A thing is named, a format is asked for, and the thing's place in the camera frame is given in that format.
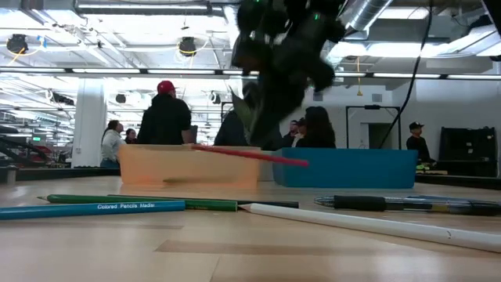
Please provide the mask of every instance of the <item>wooden table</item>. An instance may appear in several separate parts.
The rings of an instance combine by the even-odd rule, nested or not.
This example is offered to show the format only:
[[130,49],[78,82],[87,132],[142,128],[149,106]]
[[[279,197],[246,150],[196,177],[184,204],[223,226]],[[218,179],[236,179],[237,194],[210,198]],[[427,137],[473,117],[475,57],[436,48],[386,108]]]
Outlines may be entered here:
[[[118,177],[62,179],[0,186],[0,205],[44,204],[49,193],[138,193]],[[141,194],[300,201],[329,194],[433,194],[501,201],[501,193],[417,184],[414,190],[258,190],[143,188]],[[403,212],[344,214],[501,233],[489,217]],[[344,230],[246,212],[182,211],[0,222],[0,277],[20,282],[493,282],[501,255]]]

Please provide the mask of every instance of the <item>red cap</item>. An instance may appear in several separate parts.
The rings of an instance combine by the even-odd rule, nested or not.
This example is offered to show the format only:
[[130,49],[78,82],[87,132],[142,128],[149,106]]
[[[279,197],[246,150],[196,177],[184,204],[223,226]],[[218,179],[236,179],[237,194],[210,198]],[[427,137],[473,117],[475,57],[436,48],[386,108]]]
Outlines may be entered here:
[[162,81],[157,86],[158,94],[168,94],[170,91],[175,91],[175,87],[170,81]]

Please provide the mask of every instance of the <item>white shirt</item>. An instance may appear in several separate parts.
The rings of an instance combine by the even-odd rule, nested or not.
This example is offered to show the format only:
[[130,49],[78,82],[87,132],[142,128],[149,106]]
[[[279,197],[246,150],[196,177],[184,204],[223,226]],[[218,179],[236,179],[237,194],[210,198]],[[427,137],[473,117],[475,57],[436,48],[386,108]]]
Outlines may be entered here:
[[294,137],[294,141],[292,141],[292,146],[291,147],[295,148],[296,145],[297,145],[297,141],[299,141],[299,139],[301,139],[303,137],[304,136],[301,133],[296,134],[296,136]]
[[101,157],[103,160],[118,161],[118,147],[125,144],[120,133],[115,130],[108,130],[104,134],[103,143],[101,143]]

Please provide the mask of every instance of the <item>ceiling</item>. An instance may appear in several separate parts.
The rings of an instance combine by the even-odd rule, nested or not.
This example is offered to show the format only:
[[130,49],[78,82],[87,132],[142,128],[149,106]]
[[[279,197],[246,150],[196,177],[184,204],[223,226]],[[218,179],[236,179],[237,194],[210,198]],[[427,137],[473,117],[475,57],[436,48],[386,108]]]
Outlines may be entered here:
[[[72,0],[32,0],[31,9],[20,9],[20,1],[8,0],[7,4],[0,4],[0,66],[232,68],[232,44],[238,29],[235,24],[236,7],[230,4],[235,1],[211,1],[209,11],[207,2],[201,1],[180,5],[177,0],[79,0],[74,5]],[[431,34],[437,41],[430,48],[434,49],[433,56],[437,58],[424,58],[420,72],[480,74],[488,70],[492,66],[488,56],[476,55],[499,43],[496,32],[491,33],[490,39],[482,39],[490,40],[483,49],[478,46],[484,42],[479,42],[477,38],[460,42],[461,46],[457,43],[461,38],[472,35],[472,31],[468,33],[468,25],[485,14],[480,1],[435,2],[437,7],[434,9]],[[347,38],[337,47],[327,43],[322,55],[344,71],[410,72],[419,54],[419,38],[423,35],[419,34],[418,27],[426,23],[426,5],[427,0],[394,0],[380,14],[368,34],[361,32],[362,35],[354,35],[366,36],[365,39]],[[27,36],[29,49],[24,56],[16,56],[5,47],[13,34]],[[178,50],[181,38],[186,37],[195,38],[197,51],[193,57],[185,57]],[[358,56],[347,57],[357,55],[350,52],[358,49]],[[108,118],[119,119],[126,127],[138,128],[142,111],[149,106],[161,78],[124,76],[105,78],[105,81],[110,95]],[[221,121],[221,105],[213,104],[210,97],[218,94],[222,101],[229,101],[229,87],[238,89],[240,80],[173,78],[172,81],[178,96],[190,105],[194,124],[204,128],[199,131],[199,136],[210,142]],[[374,81],[362,79],[360,83],[395,87],[395,83],[388,79]],[[355,83],[359,80],[337,82],[346,86]],[[51,98],[56,93],[77,103],[77,92],[76,77],[0,74],[2,123],[15,127],[26,123],[31,128],[41,128],[40,123],[44,124],[42,128],[53,128],[57,123],[57,129],[66,132],[60,133],[71,137],[74,107],[54,103]],[[117,94],[126,95],[126,103],[117,103]],[[13,107],[24,110],[9,110]],[[66,141],[69,142],[70,138],[64,142],[53,140],[54,143]]]

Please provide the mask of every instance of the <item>woman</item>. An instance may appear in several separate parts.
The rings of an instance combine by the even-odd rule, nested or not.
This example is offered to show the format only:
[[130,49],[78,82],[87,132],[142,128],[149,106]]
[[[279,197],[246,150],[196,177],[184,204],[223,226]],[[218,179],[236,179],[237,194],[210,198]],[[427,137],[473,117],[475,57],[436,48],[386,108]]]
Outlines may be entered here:
[[101,138],[101,168],[119,168],[118,147],[124,144],[120,132],[124,126],[119,121],[110,121]]
[[127,144],[136,144],[138,140],[135,137],[135,130],[132,128],[127,129],[125,131],[125,142]]
[[336,136],[324,107],[306,110],[306,135],[297,141],[296,147],[336,148]]

